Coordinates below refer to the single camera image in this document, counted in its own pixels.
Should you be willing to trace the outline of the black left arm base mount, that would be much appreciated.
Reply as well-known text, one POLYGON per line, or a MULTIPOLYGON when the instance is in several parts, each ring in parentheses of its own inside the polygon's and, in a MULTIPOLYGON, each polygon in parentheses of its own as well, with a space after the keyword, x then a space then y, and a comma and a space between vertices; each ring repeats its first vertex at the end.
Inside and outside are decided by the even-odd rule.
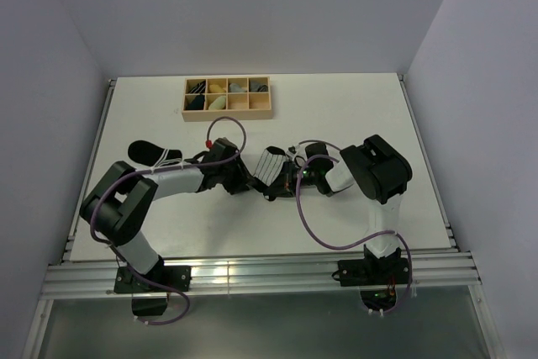
POLYGON ((164 266, 161 272, 150 278, 140 275, 130 267, 120 267, 116 273, 113 292, 116 294, 187 292, 190 287, 190 266, 164 266))

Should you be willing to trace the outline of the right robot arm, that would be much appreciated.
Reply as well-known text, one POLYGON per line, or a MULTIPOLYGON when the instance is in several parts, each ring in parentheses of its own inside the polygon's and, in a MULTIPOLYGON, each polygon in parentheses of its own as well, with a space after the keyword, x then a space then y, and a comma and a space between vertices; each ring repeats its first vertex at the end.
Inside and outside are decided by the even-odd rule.
POLYGON ((367 200, 370 234, 359 242, 364 257, 339 265, 343 286, 403 284, 411 280, 409 247, 398 232, 399 210, 413 172, 408 161, 380 135, 361 145, 339 149, 336 157, 322 140, 303 140, 288 150, 266 148, 256 168, 256 179, 268 201, 300 199, 302 187, 316 187, 331 197, 358 186, 367 200))

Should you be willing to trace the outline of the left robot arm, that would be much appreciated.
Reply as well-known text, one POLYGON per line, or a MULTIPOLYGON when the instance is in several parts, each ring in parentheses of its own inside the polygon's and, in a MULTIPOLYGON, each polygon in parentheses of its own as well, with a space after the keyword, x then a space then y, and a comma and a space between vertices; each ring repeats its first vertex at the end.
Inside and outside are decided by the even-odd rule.
POLYGON ((92 236, 108 245, 116 257, 134 271, 134 282, 154 291, 182 280, 165 269, 164 259, 142 232, 151 204, 180 193, 201 193, 222 185, 231 194, 254 187, 255 178, 240 157, 218 164, 207 159, 174 161, 155 170, 137 171, 124 161, 115 162, 87 195, 80 216, 90 224, 92 236))

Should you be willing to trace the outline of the white black-striped sock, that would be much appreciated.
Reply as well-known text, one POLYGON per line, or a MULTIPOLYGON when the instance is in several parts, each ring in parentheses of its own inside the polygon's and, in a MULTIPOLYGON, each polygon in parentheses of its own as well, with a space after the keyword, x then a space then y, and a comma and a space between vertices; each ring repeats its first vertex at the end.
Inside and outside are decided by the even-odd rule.
POLYGON ((286 152, 276 146, 268 146, 262 153, 254 170, 254 189, 260 192, 266 200, 269 187, 276 181, 287 161, 286 152))

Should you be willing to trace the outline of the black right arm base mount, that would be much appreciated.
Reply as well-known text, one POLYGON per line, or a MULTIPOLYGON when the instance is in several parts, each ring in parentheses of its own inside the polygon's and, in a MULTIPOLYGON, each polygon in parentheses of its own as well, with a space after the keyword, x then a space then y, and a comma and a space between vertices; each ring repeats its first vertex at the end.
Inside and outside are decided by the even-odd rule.
POLYGON ((340 260, 332 278, 342 287, 404 285, 411 270, 405 258, 340 260))

